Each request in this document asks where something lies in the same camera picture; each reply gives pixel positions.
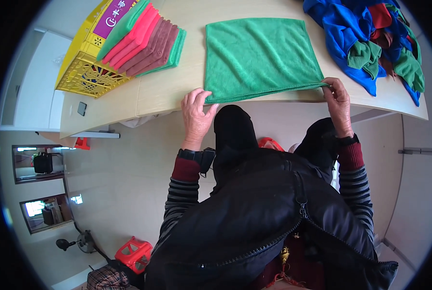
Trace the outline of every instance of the black watch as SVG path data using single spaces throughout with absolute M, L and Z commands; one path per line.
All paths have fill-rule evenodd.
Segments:
M 213 159 L 216 156 L 216 150 L 209 147 L 204 149 L 203 151 L 179 149 L 179 153 L 177 154 L 177 156 L 186 160 L 196 161 L 196 163 L 200 165 L 200 172 L 205 174 L 206 172 L 208 172 L 209 167 L 213 163 Z
M 354 134 L 353 137 L 346 136 L 345 138 L 337 138 L 337 140 L 338 140 L 338 144 L 340 146 L 348 146 L 348 145 L 352 145 L 354 143 L 359 143 L 359 139 L 358 139 L 358 136 L 356 135 L 356 133 Z

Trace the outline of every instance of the yellow plastic basket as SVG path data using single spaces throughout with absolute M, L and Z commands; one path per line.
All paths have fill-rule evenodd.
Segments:
M 134 0 L 131 7 L 138 1 L 140 0 Z M 125 73 L 118 74 L 109 65 L 97 61 L 97 54 L 105 38 L 93 33 L 93 31 L 112 2 L 118 2 L 113 3 L 113 5 L 129 2 L 130 5 L 130 0 L 103 0 L 90 13 L 69 46 L 58 73 L 56 90 L 98 98 L 134 78 L 126 77 Z

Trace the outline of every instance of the purple label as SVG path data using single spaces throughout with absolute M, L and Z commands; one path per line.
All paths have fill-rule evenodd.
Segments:
M 107 38 L 116 23 L 140 0 L 113 0 L 95 26 L 93 33 Z

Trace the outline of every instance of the smartphone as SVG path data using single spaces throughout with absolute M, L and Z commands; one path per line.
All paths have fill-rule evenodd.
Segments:
M 85 116 L 85 110 L 87 109 L 87 104 L 83 102 L 79 102 L 79 107 L 77 108 L 77 113 L 82 116 Z

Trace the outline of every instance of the person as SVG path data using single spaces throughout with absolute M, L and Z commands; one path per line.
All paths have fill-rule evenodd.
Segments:
M 330 117 L 312 124 L 294 153 L 259 148 L 250 116 L 236 105 L 205 114 L 211 92 L 184 97 L 185 138 L 145 290 L 389 288 L 398 264 L 377 260 L 350 97 L 339 79 L 323 82 Z M 213 118 L 216 186 L 199 203 L 196 156 Z M 336 161 L 340 192 L 330 185 Z

